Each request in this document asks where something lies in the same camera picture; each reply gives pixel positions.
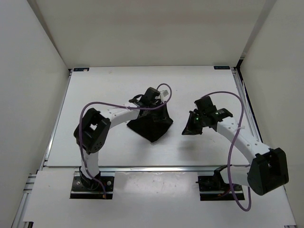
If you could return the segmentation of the black skirt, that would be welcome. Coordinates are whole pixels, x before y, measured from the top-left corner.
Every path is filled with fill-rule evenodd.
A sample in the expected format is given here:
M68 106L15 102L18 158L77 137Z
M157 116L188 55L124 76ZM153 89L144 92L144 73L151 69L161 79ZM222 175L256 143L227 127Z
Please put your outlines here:
M140 119L136 118L134 120L130 120L127 123L127 127L151 143L156 142L166 134L173 124L173 120L170 118L168 113L167 105L163 106L163 108L166 115L165 121L152 121L149 117Z

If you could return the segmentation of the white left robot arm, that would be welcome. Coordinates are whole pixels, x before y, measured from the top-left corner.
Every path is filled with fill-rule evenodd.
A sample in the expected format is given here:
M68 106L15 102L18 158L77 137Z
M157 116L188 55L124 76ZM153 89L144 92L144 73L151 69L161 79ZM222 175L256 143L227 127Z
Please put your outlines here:
M123 105L113 104L111 107L102 112L95 108L82 110L79 124L74 131L81 154L81 182L89 190L95 190L101 182L98 154L112 128L126 123L133 132L154 143L173 124L167 105L160 100L147 103L129 101Z

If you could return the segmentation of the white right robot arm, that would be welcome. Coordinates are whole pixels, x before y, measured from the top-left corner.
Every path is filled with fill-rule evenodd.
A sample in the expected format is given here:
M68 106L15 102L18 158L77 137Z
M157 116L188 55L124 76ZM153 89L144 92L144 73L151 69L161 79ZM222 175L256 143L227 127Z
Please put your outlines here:
M182 134L199 135L204 127L212 128L224 136L248 161L247 166L226 165L215 169L210 181L212 186L224 190L230 183L244 185L262 196L289 182L285 152L258 141L247 130L239 127L227 109L211 113L200 113L197 109L190 111Z

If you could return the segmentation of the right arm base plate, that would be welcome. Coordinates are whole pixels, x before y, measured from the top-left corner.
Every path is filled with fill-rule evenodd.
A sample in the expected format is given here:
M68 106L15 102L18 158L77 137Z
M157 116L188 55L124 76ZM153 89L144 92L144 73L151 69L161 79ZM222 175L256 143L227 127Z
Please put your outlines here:
M200 201L234 201L230 185L215 177L213 171L198 172L196 184Z

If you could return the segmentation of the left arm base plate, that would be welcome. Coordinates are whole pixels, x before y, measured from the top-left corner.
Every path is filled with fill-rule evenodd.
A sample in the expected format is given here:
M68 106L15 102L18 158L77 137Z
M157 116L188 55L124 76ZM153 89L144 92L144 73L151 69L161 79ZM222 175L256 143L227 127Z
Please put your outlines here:
M102 186L93 181L93 185L89 187L84 184L84 180L81 179L79 173L75 172L73 176L73 182L70 191L71 199L90 199L90 200L111 200L113 198L114 190L114 175L102 175L100 181L104 185L105 194Z

